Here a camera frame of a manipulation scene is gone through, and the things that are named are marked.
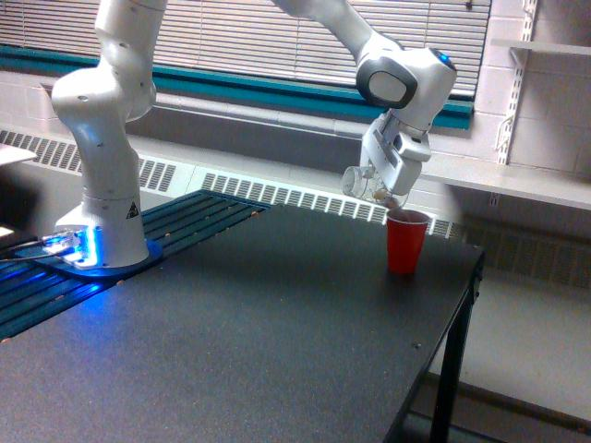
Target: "table leg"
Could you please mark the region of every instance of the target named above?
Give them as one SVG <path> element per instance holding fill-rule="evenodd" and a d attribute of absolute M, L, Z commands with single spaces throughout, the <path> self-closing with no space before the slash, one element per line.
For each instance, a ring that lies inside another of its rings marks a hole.
<path fill-rule="evenodd" d="M 430 443 L 447 442 L 450 424 L 452 423 L 453 401 L 460 380 L 465 339 L 468 334 L 468 324 L 470 323 L 473 303 L 474 296 L 469 294 L 465 298 L 460 312 L 447 335 L 437 402 L 435 403 L 435 413 L 431 424 Z"/>

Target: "window frame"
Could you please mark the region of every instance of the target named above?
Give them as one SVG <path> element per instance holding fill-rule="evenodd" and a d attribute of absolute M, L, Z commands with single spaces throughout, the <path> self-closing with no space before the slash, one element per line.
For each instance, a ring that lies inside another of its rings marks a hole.
<path fill-rule="evenodd" d="M 84 55 L 0 45 L 0 68 L 23 73 L 65 75 L 97 66 L 98 61 Z M 163 65 L 155 65 L 152 74 L 159 91 L 173 94 L 193 94 L 211 100 L 279 107 L 361 122 L 371 121 L 384 111 L 368 105 L 353 87 Z M 473 111 L 471 98 L 451 96 L 433 125 L 467 130 Z"/>

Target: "logo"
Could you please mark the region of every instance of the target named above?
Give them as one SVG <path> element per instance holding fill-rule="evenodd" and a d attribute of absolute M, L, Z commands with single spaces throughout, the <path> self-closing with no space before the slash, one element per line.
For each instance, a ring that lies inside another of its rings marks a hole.
<path fill-rule="evenodd" d="M 138 207 L 136 206 L 136 202 L 132 201 L 131 202 L 131 208 L 129 208 L 129 211 L 127 212 L 127 219 L 133 219 L 134 217 L 138 217 L 139 216 L 139 211 L 138 211 Z"/>

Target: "blue led light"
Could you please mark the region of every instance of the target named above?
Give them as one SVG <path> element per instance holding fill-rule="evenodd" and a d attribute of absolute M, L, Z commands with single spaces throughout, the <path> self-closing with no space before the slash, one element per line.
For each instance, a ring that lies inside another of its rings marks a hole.
<path fill-rule="evenodd" d="M 95 227 L 89 226 L 86 228 L 86 260 L 90 266 L 94 266 L 98 262 L 98 253 L 95 237 Z"/>
<path fill-rule="evenodd" d="M 47 240 L 45 242 L 46 245 L 51 246 L 51 245 L 55 245 L 56 243 L 61 242 L 62 240 L 64 240 L 65 237 L 54 237 L 54 238 L 50 238 L 49 240 Z"/>

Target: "white brick wall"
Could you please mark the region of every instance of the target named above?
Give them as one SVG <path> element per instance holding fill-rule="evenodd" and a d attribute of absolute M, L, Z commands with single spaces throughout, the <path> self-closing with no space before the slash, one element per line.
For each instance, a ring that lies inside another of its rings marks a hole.
<path fill-rule="evenodd" d="M 475 116 L 467 134 L 438 131 L 434 150 L 494 161 L 508 108 L 513 60 L 495 38 L 519 39 L 520 0 L 493 0 Z M 534 41 L 591 46 L 591 1 L 539 0 Z M 530 54 L 510 162 L 591 175 L 591 58 Z"/>
<path fill-rule="evenodd" d="M 42 86 L 54 82 L 51 77 L 0 71 L 0 124 L 68 135 Z"/>

